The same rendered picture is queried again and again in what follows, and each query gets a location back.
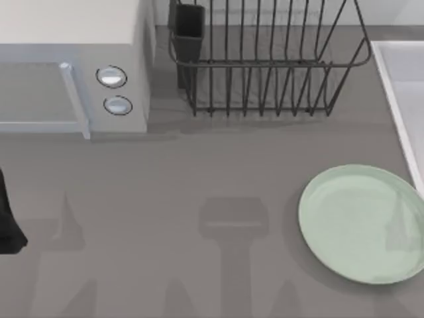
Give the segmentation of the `large round microwave knob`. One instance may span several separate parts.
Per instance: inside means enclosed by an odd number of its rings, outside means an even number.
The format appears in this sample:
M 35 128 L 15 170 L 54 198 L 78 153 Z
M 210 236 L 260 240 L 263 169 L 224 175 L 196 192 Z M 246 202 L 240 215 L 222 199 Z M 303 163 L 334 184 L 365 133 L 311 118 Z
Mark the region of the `large round microwave knob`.
M 102 86 L 110 89 L 120 88 L 124 86 L 128 80 L 125 71 L 122 68 L 113 65 L 97 69 L 95 77 Z

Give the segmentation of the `small round microwave knob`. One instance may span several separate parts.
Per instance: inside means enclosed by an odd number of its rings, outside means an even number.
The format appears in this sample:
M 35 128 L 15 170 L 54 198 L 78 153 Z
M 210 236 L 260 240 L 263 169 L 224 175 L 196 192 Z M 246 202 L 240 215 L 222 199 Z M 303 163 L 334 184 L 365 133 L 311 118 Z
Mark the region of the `small round microwave knob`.
M 125 116 L 133 110 L 133 104 L 126 97 L 116 95 L 104 99 L 103 108 L 114 116 Z

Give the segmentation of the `black cutlery holder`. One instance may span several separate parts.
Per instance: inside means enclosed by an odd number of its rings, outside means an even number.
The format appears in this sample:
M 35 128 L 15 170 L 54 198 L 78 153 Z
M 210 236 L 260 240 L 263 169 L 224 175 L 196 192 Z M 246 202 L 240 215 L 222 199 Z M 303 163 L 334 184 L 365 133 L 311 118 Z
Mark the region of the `black cutlery holder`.
M 205 7 L 169 0 L 168 28 L 176 53 L 178 88 L 191 86 L 191 72 L 197 70 L 205 34 Z

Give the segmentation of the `white sink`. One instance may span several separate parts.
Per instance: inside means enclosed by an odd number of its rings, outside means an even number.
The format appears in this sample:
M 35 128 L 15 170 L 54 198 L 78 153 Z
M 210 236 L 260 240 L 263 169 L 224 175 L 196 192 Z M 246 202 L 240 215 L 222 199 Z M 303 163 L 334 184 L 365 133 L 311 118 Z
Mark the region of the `white sink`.
M 424 197 L 424 41 L 371 45 L 413 185 Z

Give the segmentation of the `pale green plate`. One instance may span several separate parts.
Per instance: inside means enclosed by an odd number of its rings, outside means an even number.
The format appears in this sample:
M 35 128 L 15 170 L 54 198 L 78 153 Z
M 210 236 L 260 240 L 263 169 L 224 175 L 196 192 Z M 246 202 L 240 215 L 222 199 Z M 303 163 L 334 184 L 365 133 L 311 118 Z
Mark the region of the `pale green plate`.
M 369 285 L 395 284 L 424 272 L 424 197 L 381 168 L 329 168 L 304 187 L 300 233 L 334 273 Z

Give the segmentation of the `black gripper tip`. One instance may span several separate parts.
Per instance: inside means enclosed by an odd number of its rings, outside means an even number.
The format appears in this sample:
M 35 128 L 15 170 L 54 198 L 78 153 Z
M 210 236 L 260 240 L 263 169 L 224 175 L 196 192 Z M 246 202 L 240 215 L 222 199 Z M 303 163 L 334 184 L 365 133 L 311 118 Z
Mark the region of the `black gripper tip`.
M 27 244 L 28 239 L 13 216 L 0 168 L 0 255 L 18 254 Z

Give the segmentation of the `microwave oven door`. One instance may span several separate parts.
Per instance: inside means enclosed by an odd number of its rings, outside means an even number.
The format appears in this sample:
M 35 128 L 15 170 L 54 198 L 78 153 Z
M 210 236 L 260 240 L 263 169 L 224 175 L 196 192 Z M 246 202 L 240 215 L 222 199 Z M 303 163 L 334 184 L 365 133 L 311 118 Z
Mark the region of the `microwave oven door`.
M 91 131 L 74 67 L 67 62 L 0 62 L 0 134 Z

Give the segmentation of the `pale microwave oven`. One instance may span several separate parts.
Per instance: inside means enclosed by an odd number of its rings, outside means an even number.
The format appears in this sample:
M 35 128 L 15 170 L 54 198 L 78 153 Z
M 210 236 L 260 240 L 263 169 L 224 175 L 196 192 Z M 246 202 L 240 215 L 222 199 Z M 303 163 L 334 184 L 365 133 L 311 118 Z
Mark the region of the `pale microwave oven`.
M 94 133 L 145 133 L 156 51 L 152 0 L 0 0 L 0 62 L 67 62 Z M 102 86 L 96 70 L 122 68 L 127 83 Z M 132 111 L 114 116 L 106 98 L 121 95 Z

